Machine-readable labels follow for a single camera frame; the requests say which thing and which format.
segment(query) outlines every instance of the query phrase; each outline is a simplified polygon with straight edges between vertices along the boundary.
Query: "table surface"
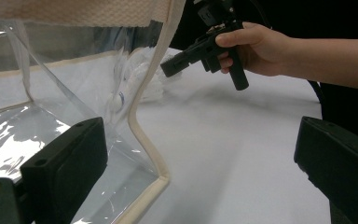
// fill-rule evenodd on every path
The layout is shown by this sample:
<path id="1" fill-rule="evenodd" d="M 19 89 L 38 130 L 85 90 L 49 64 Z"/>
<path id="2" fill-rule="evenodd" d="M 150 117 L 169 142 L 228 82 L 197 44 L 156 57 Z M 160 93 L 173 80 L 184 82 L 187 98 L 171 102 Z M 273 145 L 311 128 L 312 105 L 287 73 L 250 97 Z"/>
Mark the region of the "table surface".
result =
<path id="1" fill-rule="evenodd" d="M 194 63 L 163 83 L 162 98 L 139 104 L 171 174 L 139 223 L 330 223 L 327 198 L 294 162 L 301 118 L 321 117 L 312 87 L 246 76 L 250 87 L 236 91 L 229 75 Z"/>

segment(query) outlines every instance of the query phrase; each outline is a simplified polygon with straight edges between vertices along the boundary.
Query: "transparent plastic sheet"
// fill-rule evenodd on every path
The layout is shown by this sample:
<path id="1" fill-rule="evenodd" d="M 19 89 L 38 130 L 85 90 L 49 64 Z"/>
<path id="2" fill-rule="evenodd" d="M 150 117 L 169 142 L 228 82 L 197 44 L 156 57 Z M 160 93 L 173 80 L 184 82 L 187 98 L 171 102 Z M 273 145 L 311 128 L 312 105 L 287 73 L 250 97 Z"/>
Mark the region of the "transparent plastic sheet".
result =
<path id="1" fill-rule="evenodd" d="M 157 178 L 128 124 L 162 28 L 0 21 L 0 177 L 70 126 L 103 117 L 109 160 L 73 223 L 112 223 Z"/>

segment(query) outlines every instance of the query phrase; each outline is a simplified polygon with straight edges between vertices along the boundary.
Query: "transparent plastic bag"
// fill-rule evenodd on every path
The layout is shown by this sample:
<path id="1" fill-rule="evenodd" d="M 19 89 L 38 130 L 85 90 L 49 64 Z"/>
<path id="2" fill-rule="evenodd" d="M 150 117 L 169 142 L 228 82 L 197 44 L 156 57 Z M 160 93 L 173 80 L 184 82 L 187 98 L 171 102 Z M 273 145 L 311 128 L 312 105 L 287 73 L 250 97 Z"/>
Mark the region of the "transparent plastic bag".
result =
<path id="1" fill-rule="evenodd" d="M 102 117 L 107 167 L 72 222 L 136 220 L 166 186 L 168 172 L 134 111 L 177 22 L 168 34 L 166 21 L 0 20 L 0 177 L 19 181 L 21 165 L 37 151 L 78 122 Z"/>

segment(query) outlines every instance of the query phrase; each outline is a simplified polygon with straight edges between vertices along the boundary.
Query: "beige strap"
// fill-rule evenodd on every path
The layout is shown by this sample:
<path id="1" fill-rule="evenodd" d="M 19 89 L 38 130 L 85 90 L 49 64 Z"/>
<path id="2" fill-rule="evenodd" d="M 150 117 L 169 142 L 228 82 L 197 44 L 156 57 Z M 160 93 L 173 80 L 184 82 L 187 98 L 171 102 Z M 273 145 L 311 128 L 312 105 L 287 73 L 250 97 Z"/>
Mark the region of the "beige strap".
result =
<path id="1" fill-rule="evenodd" d="M 166 21 L 170 0 L 0 0 L 0 20 L 71 26 L 147 26 Z"/>

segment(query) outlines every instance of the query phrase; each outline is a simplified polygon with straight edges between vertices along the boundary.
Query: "white surface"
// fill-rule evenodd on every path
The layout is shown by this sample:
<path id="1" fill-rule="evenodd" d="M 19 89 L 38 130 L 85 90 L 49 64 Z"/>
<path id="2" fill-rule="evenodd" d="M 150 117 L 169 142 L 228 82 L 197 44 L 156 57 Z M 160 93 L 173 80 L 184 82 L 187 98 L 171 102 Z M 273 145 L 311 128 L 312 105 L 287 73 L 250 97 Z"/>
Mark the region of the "white surface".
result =
<path id="1" fill-rule="evenodd" d="M 141 103 L 138 120 L 167 162 L 172 181 L 139 223 L 327 224 L 328 200 L 294 163 L 302 116 L 321 117 L 310 84 L 246 72 L 230 76 L 201 63 Z"/>

